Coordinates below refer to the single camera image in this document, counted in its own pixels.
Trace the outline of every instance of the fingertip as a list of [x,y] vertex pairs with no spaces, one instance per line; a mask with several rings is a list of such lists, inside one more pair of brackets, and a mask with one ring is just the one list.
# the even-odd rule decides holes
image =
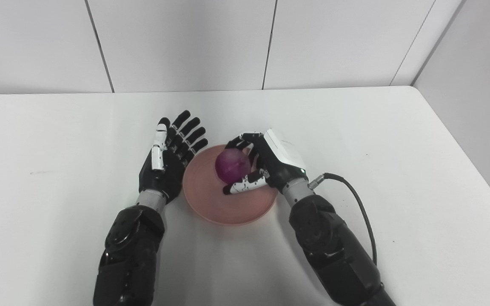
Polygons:
[[200,124],[200,118],[194,117],[192,120],[190,120],[190,122],[193,122],[193,124],[198,125]]
[[232,194],[231,189],[232,189],[232,185],[226,185],[222,187],[222,193],[228,196]]
[[200,139],[196,144],[192,146],[192,149],[197,153],[199,150],[203,149],[208,145],[209,141],[206,138]]
[[179,128],[183,122],[185,122],[188,118],[190,117],[190,112],[188,110],[182,112],[175,121],[173,122],[173,125],[175,125],[176,128]]
[[162,119],[160,119],[160,121],[158,122],[158,124],[164,124],[165,125],[165,128],[169,128],[169,125],[171,124],[171,122],[169,121],[168,118],[163,117]]

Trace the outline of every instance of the robotic hand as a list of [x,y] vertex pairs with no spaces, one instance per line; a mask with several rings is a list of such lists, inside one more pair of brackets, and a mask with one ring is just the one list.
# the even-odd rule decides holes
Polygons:
[[156,254],[165,232],[161,212],[182,188],[185,168],[205,147],[199,118],[181,125],[188,110],[173,124],[162,118],[155,141],[140,171],[136,205],[120,211],[105,239],[94,290],[94,306],[150,306],[154,298]]
[[[292,144],[280,139],[274,130],[243,133],[226,145],[249,151],[256,170],[241,181],[223,188],[225,194],[245,192],[268,184],[277,188],[291,205],[289,222],[296,232],[307,261],[329,296],[343,306],[395,306],[385,292],[375,264],[375,242],[362,202],[342,177],[326,173],[308,182],[304,163]],[[344,182],[359,202],[373,244],[373,260],[347,227],[334,207],[313,189],[324,179]]]

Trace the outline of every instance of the white table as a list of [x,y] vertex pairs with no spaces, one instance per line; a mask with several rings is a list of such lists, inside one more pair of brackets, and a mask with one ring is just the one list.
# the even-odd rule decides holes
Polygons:
[[[91,304],[103,240],[137,197],[158,119],[184,109],[212,145],[275,127],[301,145],[312,177],[346,177],[398,305],[490,305],[490,189],[411,87],[0,95],[0,305]],[[345,186],[316,191],[370,251]],[[279,198],[258,221],[225,228],[181,195],[165,211],[156,305],[332,305],[289,212]]]

